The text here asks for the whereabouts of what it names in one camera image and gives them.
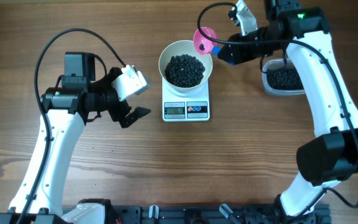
white bowl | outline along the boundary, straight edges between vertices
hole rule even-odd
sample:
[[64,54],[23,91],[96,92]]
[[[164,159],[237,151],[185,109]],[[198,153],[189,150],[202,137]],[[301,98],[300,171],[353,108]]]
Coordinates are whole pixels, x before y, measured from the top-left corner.
[[[205,71],[203,72],[204,77],[201,80],[200,84],[190,88],[182,88],[172,85],[167,81],[165,77],[165,68],[167,67],[169,61],[171,61],[171,57],[177,55],[181,56],[183,54],[188,54],[190,56],[196,57],[205,67]],[[187,92],[197,89],[209,78],[212,72],[212,57],[210,54],[200,55],[199,53],[197,53],[192,40],[179,40],[170,44],[164,49],[164,51],[161,53],[160,60],[158,61],[158,68],[160,69],[160,74],[163,78],[163,82],[171,86],[174,90],[177,90],[179,92]]]

digital kitchen scale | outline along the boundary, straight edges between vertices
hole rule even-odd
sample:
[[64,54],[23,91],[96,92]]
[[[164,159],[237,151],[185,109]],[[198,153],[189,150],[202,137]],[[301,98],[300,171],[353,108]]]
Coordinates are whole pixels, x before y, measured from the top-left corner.
[[206,80],[198,88],[179,92],[162,81],[162,119],[166,122],[209,120],[209,91]]

scale display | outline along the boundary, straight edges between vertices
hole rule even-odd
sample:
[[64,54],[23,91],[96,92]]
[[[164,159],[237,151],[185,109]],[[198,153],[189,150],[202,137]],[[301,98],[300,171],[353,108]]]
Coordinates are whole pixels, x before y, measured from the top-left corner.
[[185,114],[183,108],[167,108],[167,114]]

wood grain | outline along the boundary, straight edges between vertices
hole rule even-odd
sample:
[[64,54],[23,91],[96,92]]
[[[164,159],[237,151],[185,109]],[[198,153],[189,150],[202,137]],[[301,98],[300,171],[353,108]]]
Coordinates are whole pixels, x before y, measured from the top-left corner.
[[[129,99],[152,113],[129,129],[107,113],[87,124],[78,141],[63,203],[110,198],[124,205],[218,205],[269,203],[297,172],[295,153],[312,140],[313,120],[306,96],[277,98],[264,93],[259,61],[232,67],[214,58],[209,88],[211,120],[164,123],[158,58],[176,40],[192,39],[200,11],[214,1],[114,1],[0,5],[0,212],[4,212],[27,170],[39,129],[34,99],[34,66],[44,45],[61,30],[91,29],[116,49],[123,61],[142,70],[152,87]],[[358,4],[301,1],[321,6],[332,27],[337,62],[358,107]],[[248,0],[259,26],[264,6]],[[238,32],[226,8],[212,9],[203,24],[221,39]],[[42,61],[40,91],[63,72],[66,51],[100,55],[109,67],[119,62],[98,39],[67,34]],[[97,78],[103,69],[97,65]],[[358,176],[338,189],[355,201]],[[332,195],[324,198],[334,223],[358,223],[358,210]]]

clear plastic container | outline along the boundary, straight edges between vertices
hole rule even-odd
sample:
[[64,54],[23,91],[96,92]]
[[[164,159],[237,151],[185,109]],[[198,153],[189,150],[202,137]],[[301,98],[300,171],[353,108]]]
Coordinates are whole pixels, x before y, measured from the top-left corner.
[[[268,61],[263,67],[262,71],[266,72],[267,70],[275,70],[284,67],[284,60],[281,59],[273,59]],[[287,67],[294,68],[292,61],[287,59]],[[305,90],[276,90],[272,88],[267,82],[267,76],[265,73],[262,73],[262,81],[264,83],[265,92],[272,96],[295,96],[300,94],[305,94]]]

